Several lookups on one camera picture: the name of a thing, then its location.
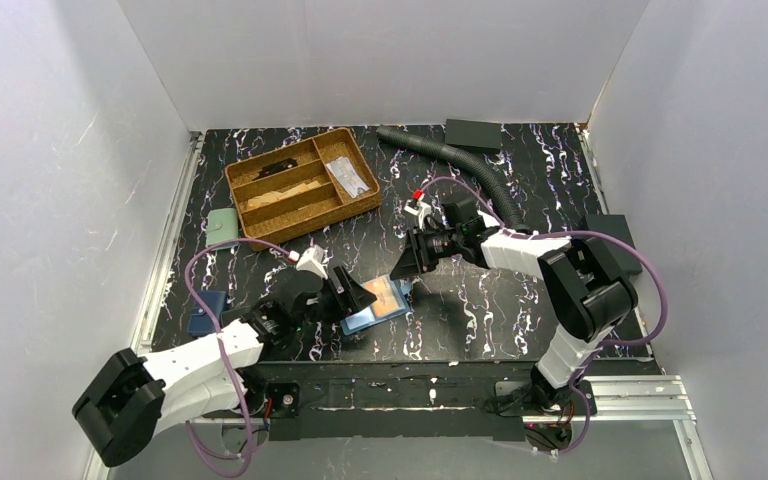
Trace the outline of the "silver VIP credit card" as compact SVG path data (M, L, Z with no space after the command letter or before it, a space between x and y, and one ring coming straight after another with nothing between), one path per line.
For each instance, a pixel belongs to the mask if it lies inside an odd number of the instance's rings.
M369 186L366 184L366 182L360 177L360 175L357 173L357 176L354 178L336 178L338 183L341 185L341 187L347 192L347 194L352 198L357 198L360 195L365 194L369 190Z

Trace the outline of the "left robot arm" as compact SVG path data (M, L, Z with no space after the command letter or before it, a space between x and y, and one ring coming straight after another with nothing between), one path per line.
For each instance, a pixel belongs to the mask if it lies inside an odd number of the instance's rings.
M122 465L170 427L247 406L241 370L282 350L305 322L339 322L375 300L342 266L331 276L295 272L274 294L233 311L219 332L143 356L114 353L72 415L103 464Z

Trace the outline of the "light blue card holder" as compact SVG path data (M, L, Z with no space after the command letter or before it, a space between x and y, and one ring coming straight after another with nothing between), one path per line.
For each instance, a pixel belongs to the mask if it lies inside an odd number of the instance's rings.
M412 292L412 283L408 280L392 280L383 275L364 283L363 287L372 292L376 300L340 322L344 335L355 334L411 310L408 297Z

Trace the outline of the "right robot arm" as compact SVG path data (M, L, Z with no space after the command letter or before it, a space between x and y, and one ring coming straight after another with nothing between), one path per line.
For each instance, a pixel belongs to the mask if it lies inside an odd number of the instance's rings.
M524 397L547 408L560 403L600 343L637 306L637 293L598 237L527 235L509 229L469 200L447 203L438 221L422 198L404 210L417 224L407 234L392 280L436 269L460 256L488 270L507 270L544 282L558 326L548 350L532 368Z

